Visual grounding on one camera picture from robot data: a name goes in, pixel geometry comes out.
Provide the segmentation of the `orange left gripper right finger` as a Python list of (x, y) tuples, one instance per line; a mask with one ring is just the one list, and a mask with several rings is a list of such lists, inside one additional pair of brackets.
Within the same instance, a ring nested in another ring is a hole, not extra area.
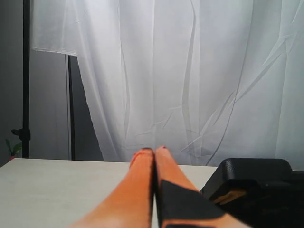
[(155, 151), (160, 228), (246, 228), (247, 225), (205, 199), (165, 146)]

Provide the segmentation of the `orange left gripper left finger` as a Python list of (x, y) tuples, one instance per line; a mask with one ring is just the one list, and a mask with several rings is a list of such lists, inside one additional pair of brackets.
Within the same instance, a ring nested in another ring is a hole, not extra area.
[(150, 148), (133, 155), (126, 176), (94, 210), (72, 228), (150, 228), (153, 208), (154, 153)]

